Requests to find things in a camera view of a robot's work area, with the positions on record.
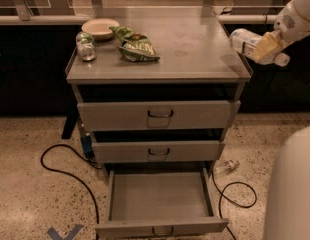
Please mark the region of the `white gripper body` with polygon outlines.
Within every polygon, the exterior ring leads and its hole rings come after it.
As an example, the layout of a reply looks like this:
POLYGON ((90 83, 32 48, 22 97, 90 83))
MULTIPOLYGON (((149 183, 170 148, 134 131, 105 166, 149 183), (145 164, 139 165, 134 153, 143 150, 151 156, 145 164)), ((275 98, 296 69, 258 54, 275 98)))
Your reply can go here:
POLYGON ((274 31, 280 42, 289 46, 310 35, 310 5, 289 2, 276 16, 274 31))

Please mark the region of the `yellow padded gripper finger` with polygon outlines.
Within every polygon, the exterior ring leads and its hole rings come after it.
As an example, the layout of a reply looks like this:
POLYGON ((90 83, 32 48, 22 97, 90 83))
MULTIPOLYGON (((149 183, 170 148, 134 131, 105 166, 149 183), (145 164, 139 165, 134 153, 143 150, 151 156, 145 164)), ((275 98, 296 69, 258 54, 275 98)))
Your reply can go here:
POLYGON ((266 32, 252 52, 252 59, 259 64, 288 64, 289 56, 283 50, 289 45, 278 31, 266 32))

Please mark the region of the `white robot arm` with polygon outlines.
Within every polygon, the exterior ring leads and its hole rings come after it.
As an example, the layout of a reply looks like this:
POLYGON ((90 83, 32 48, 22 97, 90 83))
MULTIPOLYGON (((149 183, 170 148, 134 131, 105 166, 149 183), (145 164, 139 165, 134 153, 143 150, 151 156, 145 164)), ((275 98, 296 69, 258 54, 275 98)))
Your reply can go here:
MULTIPOLYGON (((310 0, 291 0, 276 16, 274 30, 252 53, 257 63, 310 35, 310 0)), ((275 157, 263 240, 310 240, 310 126, 292 134, 275 157)))

